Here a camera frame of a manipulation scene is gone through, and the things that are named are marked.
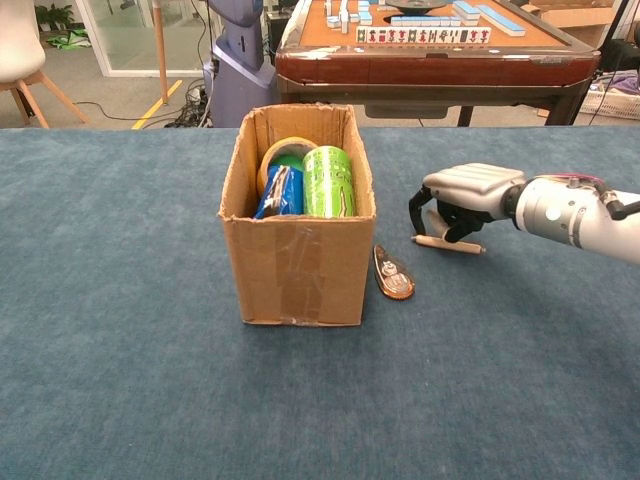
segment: chair leg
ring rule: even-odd
[[[24,80],[18,80],[16,83],[18,84],[19,90],[27,99],[27,102],[29,102],[29,105],[31,105],[31,109],[33,110],[33,113],[36,114],[36,117],[40,121],[40,126],[42,128],[49,128],[49,124],[45,120],[44,115],[42,115],[42,112],[40,111],[40,107],[36,103],[36,99],[33,98],[33,95],[31,95],[31,90],[29,90],[29,87],[27,87],[27,84],[24,83]]]
[[[60,100],[65,105],[65,107],[71,110],[74,115],[82,121],[82,123],[89,123],[89,117],[82,113],[82,111],[73,104],[69,97],[62,93],[62,90],[60,90],[58,86],[53,83],[49,79],[49,77],[47,77],[42,71],[38,72],[35,78],[37,80],[40,80],[44,84],[44,86],[51,91],[51,93],[58,97],[58,100]]]
[[[164,54],[164,32],[162,27],[162,9],[160,7],[153,7],[153,24],[156,32],[156,55],[158,56],[158,71],[160,72],[162,103],[168,105],[169,94],[167,93],[167,62]]]
[[[20,98],[20,94],[18,93],[18,89],[12,88],[11,95],[13,96],[13,99],[15,100],[16,105],[18,106],[18,110],[20,110],[22,121],[24,122],[25,125],[29,125],[29,114],[27,114],[27,111],[24,108],[24,104],[22,103],[22,99]]]

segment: cardboard box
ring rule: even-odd
[[[600,47],[615,16],[611,0],[532,0],[523,9],[594,48]]]
[[[352,162],[356,217],[251,218],[259,201],[259,162],[269,146],[291,136],[347,152]],[[361,323],[376,205],[353,107],[275,105],[249,113],[236,138],[218,216],[244,322],[299,326]]]

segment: roll of tape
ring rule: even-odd
[[[283,138],[271,145],[269,150],[267,150],[267,153],[262,157],[262,163],[258,170],[258,178],[256,179],[258,195],[262,197],[262,194],[264,193],[264,188],[267,185],[267,171],[269,169],[269,164],[274,159],[283,155],[294,155],[302,160],[307,153],[317,147],[318,146],[315,143],[302,137]]]

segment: mahjong table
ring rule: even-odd
[[[596,48],[504,0],[467,4],[521,27],[518,36],[485,16],[473,27],[398,26],[392,18],[400,11],[378,4],[363,25],[353,19],[357,0],[347,2],[352,18],[343,33],[328,25],[326,3],[301,0],[285,29],[276,53],[283,103],[362,104],[369,116],[405,118],[459,105],[460,126],[469,125],[474,106],[522,104],[549,110],[547,125],[569,125],[600,61]],[[340,7],[331,2],[334,12]],[[455,12],[449,3],[428,16]]]

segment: green can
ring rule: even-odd
[[[302,163],[306,215],[336,218],[356,214],[351,159],[347,152],[322,146],[307,153]]]

